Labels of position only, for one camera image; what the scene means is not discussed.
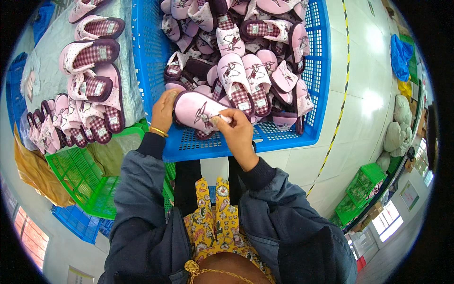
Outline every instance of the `black ribbed cuff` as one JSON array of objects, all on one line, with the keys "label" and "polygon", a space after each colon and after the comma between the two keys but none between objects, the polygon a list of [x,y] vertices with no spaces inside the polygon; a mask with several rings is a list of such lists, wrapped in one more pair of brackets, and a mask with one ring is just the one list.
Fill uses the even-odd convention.
[{"label": "black ribbed cuff", "polygon": [[145,156],[153,156],[158,160],[162,160],[165,145],[166,140],[164,137],[156,133],[147,132],[145,133],[137,152]]},{"label": "black ribbed cuff", "polygon": [[272,168],[259,158],[257,165],[248,172],[240,173],[240,177],[250,190],[261,190],[268,185],[276,175],[276,169]]}]

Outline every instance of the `person's right hand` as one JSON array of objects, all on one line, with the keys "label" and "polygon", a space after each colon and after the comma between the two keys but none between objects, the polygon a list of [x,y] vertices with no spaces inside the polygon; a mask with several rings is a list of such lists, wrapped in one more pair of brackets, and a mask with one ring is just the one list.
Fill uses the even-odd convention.
[{"label": "person's right hand", "polygon": [[245,172],[252,170],[259,161],[252,147],[254,127],[247,120],[246,115],[238,109],[221,110],[219,113],[233,118],[231,125],[219,116],[212,117],[211,122],[224,134],[230,152],[242,169]]}]

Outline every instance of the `red object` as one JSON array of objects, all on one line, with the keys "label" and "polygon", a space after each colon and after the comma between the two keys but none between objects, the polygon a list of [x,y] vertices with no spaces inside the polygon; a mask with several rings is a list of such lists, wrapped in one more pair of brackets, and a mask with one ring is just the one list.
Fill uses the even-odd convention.
[{"label": "red object", "polygon": [[356,261],[356,266],[358,267],[358,272],[361,271],[366,266],[366,261],[364,260],[364,256],[361,256],[357,261]]}]

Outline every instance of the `person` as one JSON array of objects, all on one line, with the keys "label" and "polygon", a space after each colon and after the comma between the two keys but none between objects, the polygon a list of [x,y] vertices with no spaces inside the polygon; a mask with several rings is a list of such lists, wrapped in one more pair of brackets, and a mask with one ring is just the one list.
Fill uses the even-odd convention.
[{"label": "person", "polygon": [[341,230],[309,205],[287,173],[256,155],[253,127],[237,109],[221,112],[230,125],[211,118],[233,155],[229,180],[217,180],[215,206],[200,161],[177,162],[166,221],[162,153],[177,95],[177,89],[162,94],[150,131],[124,158],[98,283],[354,283],[356,261]]}]

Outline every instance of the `dark gray jacket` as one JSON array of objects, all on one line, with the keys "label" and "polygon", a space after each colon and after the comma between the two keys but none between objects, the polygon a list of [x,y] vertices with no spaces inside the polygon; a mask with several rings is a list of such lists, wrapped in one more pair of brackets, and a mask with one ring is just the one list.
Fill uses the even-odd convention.
[{"label": "dark gray jacket", "polygon": [[[168,224],[163,202],[164,138],[147,133],[124,158],[115,193],[104,283],[173,283],[188,279],[191,245],[178,207]],[[354,283],[356,262],[339,228],[321,217],[288,174],[260,158],[243,173],[240,225],[279,283]]]}]

